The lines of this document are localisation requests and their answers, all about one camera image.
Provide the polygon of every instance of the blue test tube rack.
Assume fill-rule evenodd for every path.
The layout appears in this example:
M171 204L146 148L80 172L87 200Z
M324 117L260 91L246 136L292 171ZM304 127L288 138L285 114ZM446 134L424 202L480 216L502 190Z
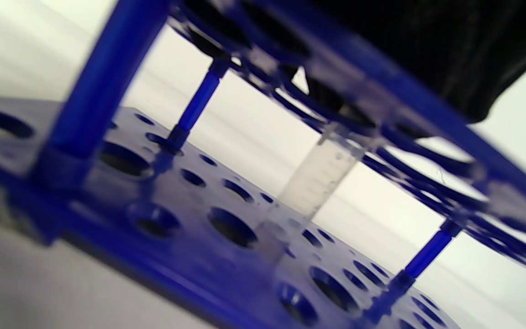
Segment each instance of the blue test tube rack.
M120 106L167 21L225 54L213 58L171 131ZM350 104L364 104L376 126L315 103L286 66L309 69ZM267 258L274 243L261 223L272 198L186 143L227 71L319 133L337 121L355 142L377 144L361 163L443 215L440 230L396 274L313 223L279 260ZM424 148L400 125L445 138L474 160ZM0 129L10 135L0 136L0 223L42 245L69 241L221 327L455 329L413 284L457 234L526 266L526 243L489 220L526 233L526 174L371 44L302 0L118 0L66 102L0 98ZM386 145L431 159L488 199L429 179Z

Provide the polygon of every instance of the blue support rod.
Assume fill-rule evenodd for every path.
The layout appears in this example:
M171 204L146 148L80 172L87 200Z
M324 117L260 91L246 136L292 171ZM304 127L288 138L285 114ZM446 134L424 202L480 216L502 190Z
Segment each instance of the blue support rod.
M125 91L167 21L169 0L119 0L64 105L48 143L94 156Z
M206 104L212 98L221 79L225 76L225 73L230 66L230 60L215 58L212 64L208 68L208 72L204 76L202 83L192 96L190 103L184 110L184 113L180 117L178 123L174 126L168 137L168 143L174 148L179 149L188 139L190 130L198 121L198 118L206 108Z

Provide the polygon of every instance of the plastic test tube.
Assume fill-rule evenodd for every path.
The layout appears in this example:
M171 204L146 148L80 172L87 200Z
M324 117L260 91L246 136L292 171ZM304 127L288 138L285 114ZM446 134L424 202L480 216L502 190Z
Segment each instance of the plastic test tube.
M364 154L345 142L347 133L343 125L331 123L271 205L265 226L280 242L288 244L301 234Z

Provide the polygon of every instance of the test tube rack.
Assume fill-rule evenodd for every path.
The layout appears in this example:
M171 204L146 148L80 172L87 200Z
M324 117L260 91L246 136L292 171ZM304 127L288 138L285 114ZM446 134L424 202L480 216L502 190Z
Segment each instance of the test tube rack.
M119 106L166 23L217 53L171 130ZM377 124L326 110L285 65L304 67ZM272 197L185 142L228 70L318 133L331 122L348 127L342 140L371 146L363 165L446 218L406 268L382 268L313 223L279 260L266 256ZM526 266L526 241L503 229L526 234L526 174L465 123L303 0L119 0L65 103L0 98L0 224L44 246L64 239L219 327L454 329L413 287L453 237L468 234ZM444 138L472 160L425 148L400 127ZM432 180L391 147L436 162L484 198Z

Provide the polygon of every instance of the test tube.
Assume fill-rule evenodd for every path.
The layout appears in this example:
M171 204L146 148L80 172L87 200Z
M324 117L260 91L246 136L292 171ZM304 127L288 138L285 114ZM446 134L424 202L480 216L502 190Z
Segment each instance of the test tube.
M364 154L346 142L347 133L340 123L330 123L271 205L265 226L280 242L301 234Z

